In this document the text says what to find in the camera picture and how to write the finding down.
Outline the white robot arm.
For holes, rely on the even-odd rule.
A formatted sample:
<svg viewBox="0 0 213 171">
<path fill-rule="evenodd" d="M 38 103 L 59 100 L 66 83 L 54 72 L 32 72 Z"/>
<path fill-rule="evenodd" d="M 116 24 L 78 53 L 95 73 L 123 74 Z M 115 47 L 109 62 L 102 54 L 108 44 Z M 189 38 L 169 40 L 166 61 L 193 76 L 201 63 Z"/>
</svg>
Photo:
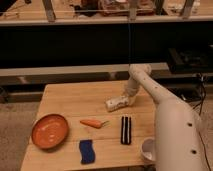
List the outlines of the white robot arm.
<svg viewBox="0 0 213 171">
<path fill-rule="evenodd" d="M 126 92 L 134 96 L 140 86 L 155 105 L 156 171 L 210 171 L 199 133 L 196 111 L 150 76 L 148 64 L 130 64 Z"/>
</svg>

